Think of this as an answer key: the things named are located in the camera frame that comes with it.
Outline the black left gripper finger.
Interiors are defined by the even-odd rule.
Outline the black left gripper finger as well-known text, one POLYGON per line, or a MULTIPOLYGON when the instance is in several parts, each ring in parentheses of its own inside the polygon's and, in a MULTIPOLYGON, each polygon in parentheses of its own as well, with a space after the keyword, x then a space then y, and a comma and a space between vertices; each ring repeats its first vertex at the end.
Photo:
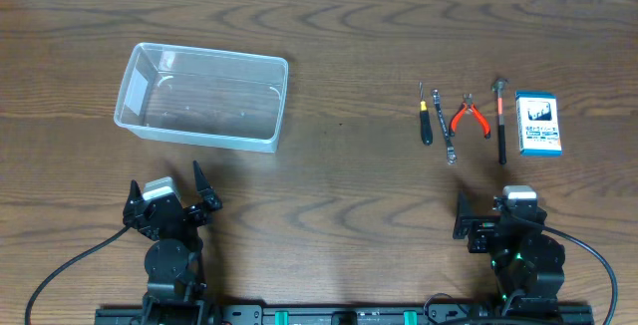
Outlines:
POLYGON ((139 184, 133 179, 131 181, 129 195, 125 203, 125 215, 135 215, 138 205, 143 202, 144 199, 139 184))
POLYGON ((211 211, 221 210, 223 208, 222 201, 208 182, 198 161, 193 161, 192 165, 196 191, 202 199, 202 203, 211 211))

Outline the blue white screwdriver box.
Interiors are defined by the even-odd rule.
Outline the blue white screwdriver box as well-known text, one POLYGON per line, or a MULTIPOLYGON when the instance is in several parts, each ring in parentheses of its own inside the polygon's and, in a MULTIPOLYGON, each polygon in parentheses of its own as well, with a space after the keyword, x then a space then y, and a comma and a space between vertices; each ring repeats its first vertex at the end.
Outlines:
POLYGON ((515 93, 519 153, 523 157, 562 155, 556 97, 548 92, 515 93))

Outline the clear plastic container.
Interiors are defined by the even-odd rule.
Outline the clear plastic container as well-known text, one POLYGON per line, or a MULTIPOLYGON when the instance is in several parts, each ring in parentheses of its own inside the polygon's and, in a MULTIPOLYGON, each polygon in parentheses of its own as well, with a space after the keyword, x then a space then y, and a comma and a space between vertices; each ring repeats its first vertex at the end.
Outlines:
POLYGON ((139 43, 123 74, 114 122, 145 140, 274 153, 288 76, 280 57, 139 43))

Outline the small hammer black handle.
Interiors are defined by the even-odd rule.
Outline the small hammer black handle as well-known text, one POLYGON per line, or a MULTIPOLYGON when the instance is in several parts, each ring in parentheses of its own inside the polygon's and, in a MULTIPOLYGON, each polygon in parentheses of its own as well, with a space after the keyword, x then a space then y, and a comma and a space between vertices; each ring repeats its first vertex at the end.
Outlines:
POLYGON ((497 111, 497 144, 498 144, 498 162, 501 165, 506 164, 506 138, 505 138, 505 119, 503 112, 503 91, 508 84, 505 78, 498 78, 492 85, 492 90, 496 95, 496 111, 497 111))

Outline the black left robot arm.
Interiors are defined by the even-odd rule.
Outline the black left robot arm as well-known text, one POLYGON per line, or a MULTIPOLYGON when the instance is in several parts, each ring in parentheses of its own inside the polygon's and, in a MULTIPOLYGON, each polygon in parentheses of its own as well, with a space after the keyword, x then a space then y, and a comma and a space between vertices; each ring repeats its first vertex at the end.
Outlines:
POLYGON ((134 324, 200 325, 214 317, 204 298, 207 285, 198 229, 211 223, 222 202, 199 163, 192 166, 200 202, 191 206, 184 207, 172 189, 144 197, 138 183, 131 182, 123 224, 153 242, 145 256, 147 292, 134 324))

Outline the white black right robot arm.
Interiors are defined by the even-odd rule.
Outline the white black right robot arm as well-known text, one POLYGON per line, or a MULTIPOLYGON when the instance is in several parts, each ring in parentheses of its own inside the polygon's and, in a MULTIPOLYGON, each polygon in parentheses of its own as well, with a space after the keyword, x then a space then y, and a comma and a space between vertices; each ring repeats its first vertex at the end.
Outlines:
POLYGON ((542 233, 547 213, 536 192, 528 185, 508 185, 493 204, 497 215, 478 215, 460 192, 453 238, 466 239, 470 253, 489 255, 501 316, 555 316, 565 249, 542 233))

